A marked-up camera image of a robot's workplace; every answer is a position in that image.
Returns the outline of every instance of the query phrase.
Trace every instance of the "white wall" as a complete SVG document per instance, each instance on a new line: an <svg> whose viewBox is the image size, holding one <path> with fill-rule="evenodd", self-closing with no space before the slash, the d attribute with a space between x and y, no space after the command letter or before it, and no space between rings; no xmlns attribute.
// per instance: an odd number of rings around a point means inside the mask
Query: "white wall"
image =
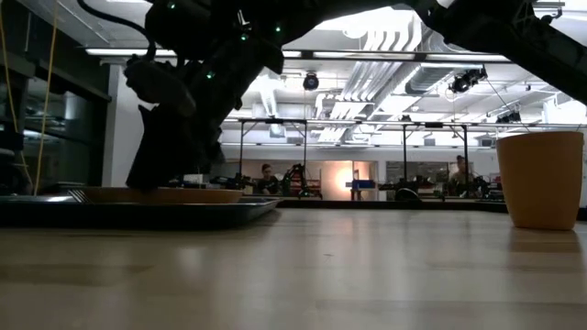
<svg viewBox="0 0 587 330"><path fill-rule="evenodd" d="M581 207L587 207L587 130L583 130L583 185Z"/></svg>
<svg viewBox="0 0 587 330"><path fill-rule="evenodd" d="M108 105L104 147L102 185L126 187L128 172L143 135L143 124L138 111L141 104L127 87L127 79L118 65L110 67Z"/></svg>

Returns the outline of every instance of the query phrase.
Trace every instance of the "window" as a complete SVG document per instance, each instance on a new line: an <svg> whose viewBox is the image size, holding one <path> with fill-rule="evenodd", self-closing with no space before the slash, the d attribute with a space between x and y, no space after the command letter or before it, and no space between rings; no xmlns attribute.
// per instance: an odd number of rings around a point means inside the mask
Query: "window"
<svg viewBox="0 0 587 330"><path fill-rule="evenodd" d="M28 80L25 101L25 157L36 180L47 82ZM104 153L105 103L95 103L51 83L39 187L57 182L100 185Z"/></svg>
<svg viewBox="0 0 587 330"><path fill-rule="evenodd" d="M40 133L25 130L25 159L35 180L39 162ZM57 182L88 183L90 181L90 149L82 143L45 136L41 156L39 187Z"/></svg>
<svg viewBox="0 0 587 330"><path fill-rule="evenodd" d="M10 116L10 104L8 103L8 88L4 79L0 80L0 117Z"/></svg>

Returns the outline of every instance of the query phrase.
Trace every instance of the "spotlight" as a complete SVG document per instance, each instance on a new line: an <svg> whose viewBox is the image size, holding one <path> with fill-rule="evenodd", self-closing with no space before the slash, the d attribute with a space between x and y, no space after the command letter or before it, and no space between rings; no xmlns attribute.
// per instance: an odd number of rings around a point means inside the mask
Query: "spotlight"
<svg viewBox="0 0 587 330"><path fill-rule="evenodd" d="M316 76L315 72L308 72L305 75L305 79L304 79L304 89L312 92L315 91L316 89L318 89L318 86L320 85L320 81L318 80L318 77Z"/></svg>
<svg viewBox="0 0 587 330"><path fill-rule="evenodd" d="M503 115L497 118L495 123L497 124L508 124L508 123L520 123L522 122L522 116L519 112L513 111L507 115Z"/></svg>
<svg viewBox="0 0 587 330"><path fill-rule="evenodd" d="M487 77L487 71L484 67L480 70L466 70L465 74L455 77L455 81L449 86L449 89L455 94L462 94Z"/></svg>

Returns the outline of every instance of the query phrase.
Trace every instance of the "security camera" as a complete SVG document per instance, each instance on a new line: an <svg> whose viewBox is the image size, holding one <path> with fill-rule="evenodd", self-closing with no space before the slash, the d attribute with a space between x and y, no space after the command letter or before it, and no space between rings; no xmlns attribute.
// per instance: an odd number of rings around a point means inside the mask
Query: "security camera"
<svg viewBox="0 0 587 330"><path fill-rule="evenodd" d="M315 91L316 89L318 89L318 86L320 85L320 81L318 80L318 77L316 76L315 72L308 72L305 75L305 79L304 79L304 89L312 92Z"/></svg>

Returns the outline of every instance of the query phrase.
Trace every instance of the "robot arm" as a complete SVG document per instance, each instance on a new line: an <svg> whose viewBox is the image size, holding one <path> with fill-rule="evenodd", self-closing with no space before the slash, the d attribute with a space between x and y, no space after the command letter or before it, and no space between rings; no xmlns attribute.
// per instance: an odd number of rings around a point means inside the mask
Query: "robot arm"
<svg viewBox="0 0 587 330"><path fill-rule="evenodd" d="M449 8L436 0L150 2L146 34L174 50L179 61L174 67L146 56L128 63L127 84L142 100L158 104L141 110L145 133L127 180L133 188L156 188L222 161L220 125L241 107L240 97L264 67L281 73L282 45L327 19L383 6L411 6L447 42L502 54L587 103L586 48L537 18L534 0L455 0Z"/></svg>

